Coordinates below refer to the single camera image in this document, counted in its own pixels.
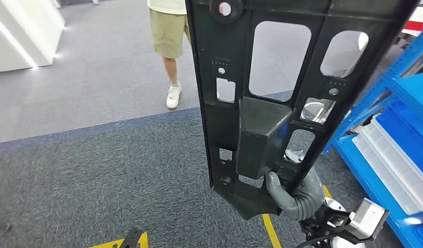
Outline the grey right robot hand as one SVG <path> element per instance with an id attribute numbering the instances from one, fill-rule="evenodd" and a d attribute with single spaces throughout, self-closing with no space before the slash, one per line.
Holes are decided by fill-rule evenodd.
<path id="1" fill-rule="evenodd" d="M 317 212 L 325 201 L 322 182 L 314 167 L 290 195 L 280 184 L 278 175 L 265 175 L 267 191 L 283 213 L 294 221 L 303 221 Z"/>

